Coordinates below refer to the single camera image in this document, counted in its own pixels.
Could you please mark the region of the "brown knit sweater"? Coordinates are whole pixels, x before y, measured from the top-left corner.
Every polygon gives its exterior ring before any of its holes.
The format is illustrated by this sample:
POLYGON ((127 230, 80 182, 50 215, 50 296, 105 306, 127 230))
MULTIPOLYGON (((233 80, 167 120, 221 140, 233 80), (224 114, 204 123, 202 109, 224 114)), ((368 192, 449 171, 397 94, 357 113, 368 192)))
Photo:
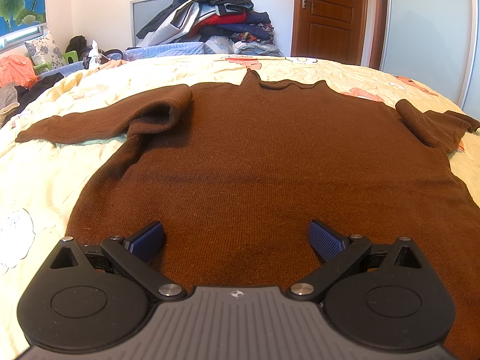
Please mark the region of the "brown knit sweater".
POLYGON ((67 234, 97 243, 152 221, 167 233, 154 266, 196 285, 287 287, 317 268, 313 219, 384 243, 410 236, 456 305, 448 348, 479 357, 479 206, 449 155, 475 119, 333 91, 326 82, 152 89, 53 116, 17 141, 76 144, 120 134, 92 175, 67 234))

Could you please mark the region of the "black dark clothes heap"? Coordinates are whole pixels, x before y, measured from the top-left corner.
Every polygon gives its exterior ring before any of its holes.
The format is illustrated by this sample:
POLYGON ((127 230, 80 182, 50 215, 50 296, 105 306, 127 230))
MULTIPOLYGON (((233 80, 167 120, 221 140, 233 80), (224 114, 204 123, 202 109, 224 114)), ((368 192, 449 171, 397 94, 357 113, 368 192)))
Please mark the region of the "black dark clothes heap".
POLYGON ((1 126, 62 79, 64 75, 56 73, 39 80, 32 88, 14 85, 13 82, 1 87, 1 126))

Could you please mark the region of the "pile of assorted clothes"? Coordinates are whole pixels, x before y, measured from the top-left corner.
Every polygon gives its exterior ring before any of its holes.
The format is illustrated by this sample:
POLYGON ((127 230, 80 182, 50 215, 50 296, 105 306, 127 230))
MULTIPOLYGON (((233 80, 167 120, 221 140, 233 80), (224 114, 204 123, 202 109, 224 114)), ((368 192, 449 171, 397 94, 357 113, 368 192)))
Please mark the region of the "pile of assorted clothes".
POLYGON ((251 0, 172 0, 135 39, 137 47, 198 42, 217 54, 282 56, 269 14, 251 0))

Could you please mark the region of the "yellow floral bed quilt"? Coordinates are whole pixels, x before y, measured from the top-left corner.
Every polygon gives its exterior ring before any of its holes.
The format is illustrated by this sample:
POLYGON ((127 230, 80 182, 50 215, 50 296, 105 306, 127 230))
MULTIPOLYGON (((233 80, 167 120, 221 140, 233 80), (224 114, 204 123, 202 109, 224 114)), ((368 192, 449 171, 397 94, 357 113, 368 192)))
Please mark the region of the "yellow floral bed quilt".
POLYGON ((264 80, 302 83, 325 80, 340 93, 394 106, 408 99, 421 111, 455 110, 432 88, 368 67, 312 58, 192 55, 129 62, 100 72, 70 74, 41 94, 1 129, 1 357, 14 359, 28 344, 18 325, 21 294, 64 235, 68 217, 86 181, 123 144, 118 136, 71 146, 16 142, 18 133, 50 116, 108 106, 143 90, 199 82, 239 83, 248 69, 264 80))

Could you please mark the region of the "green plastic stool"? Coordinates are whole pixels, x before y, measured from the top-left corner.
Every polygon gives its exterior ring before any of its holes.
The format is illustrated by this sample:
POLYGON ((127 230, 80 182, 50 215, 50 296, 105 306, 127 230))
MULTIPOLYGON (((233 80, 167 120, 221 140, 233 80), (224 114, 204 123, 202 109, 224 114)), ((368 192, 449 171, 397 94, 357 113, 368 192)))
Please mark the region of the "green plastic stool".
POLYGON ((37 75, 40 75, 44 72, 52 71, 55 68, 62 68, 64 66, 67 66, 69 64, 76 63, 76 62, 79 61, 78 54, 75 50, 72 50, 72 51, 69 51, 67 53, 62 54, 61 60, 62 60, 61 63, 60 62, 47 61, 47 62, 38 64, 38 65, 34 65, 33 66, 34 72, 37 75))

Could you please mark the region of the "orange cloth bundle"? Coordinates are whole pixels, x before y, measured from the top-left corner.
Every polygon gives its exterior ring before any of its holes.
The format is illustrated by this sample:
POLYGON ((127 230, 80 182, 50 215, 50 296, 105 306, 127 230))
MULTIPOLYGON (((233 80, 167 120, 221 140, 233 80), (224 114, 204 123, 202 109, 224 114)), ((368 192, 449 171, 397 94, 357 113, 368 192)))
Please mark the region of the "orange cloth bundle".
POLYGON ((0 60, 0 86, 10 83, 32 88, 38 82, 32 61, 24 55, 8 55, 0 60))

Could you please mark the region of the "floral grey white pillow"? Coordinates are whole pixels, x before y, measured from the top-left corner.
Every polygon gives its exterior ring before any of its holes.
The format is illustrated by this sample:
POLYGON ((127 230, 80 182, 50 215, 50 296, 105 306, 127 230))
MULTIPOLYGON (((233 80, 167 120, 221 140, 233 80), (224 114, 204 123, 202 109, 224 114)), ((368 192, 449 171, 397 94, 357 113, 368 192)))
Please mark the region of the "floral grey white pillow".
POLYGON ((61 57, 63 53, 61 49, 59 49, 50 32, 30 41, 26 41, 24 45, 33 65, 38 65, 47 61, 62 62, 61 57))

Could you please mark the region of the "light blue quilted blanket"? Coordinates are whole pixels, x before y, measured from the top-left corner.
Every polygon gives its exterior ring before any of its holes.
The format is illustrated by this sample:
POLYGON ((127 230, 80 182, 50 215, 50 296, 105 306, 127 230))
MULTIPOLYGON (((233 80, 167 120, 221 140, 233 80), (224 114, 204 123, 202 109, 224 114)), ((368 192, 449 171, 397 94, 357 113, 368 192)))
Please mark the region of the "light blue quilted blanket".
MULTIPOLYGON (((138 59, 150 59, 156 57, 164 56, 178 56, 178 55, 213 55, 214 51, 211 47, 207 46, 204 42, 194 41, 194 42, 178 42, 158 46, 149 46, 149 47, 136 47, 129 48, 125 51, 119 49, 111 49, 106 51, 103 59, 106 60, 125 60, 125 61, 134 61, 138 59)), ((55 68, 41 73, 38 76, 38 79, 61 74, 63 77, 66 77, 73 72, 83 70, 86 67, 86 60, 74 62, 62 67, 55 68)))

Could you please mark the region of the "brown wooden door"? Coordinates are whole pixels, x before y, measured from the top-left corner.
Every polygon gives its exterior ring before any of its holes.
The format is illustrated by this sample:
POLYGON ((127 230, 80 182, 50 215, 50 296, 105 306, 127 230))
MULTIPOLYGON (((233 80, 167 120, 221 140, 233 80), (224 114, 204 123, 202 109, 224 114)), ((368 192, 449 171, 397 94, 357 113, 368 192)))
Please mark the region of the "brown wooden door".
POLYGON ((379 69, 388 0, 294 0, 292 56, 379 69))

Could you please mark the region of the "grey framed wall panel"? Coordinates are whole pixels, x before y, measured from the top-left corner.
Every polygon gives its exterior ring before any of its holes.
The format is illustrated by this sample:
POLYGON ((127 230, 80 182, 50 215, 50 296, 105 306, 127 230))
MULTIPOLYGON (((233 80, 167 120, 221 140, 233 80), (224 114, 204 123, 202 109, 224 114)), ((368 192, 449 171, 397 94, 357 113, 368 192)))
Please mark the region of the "grey framed wall panel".
POLYGON ((130 2, 130 22, 132 46, 140 39, 137 33, 150 22, 159 12, 168 7, 173 0, 133 0, 130 2))

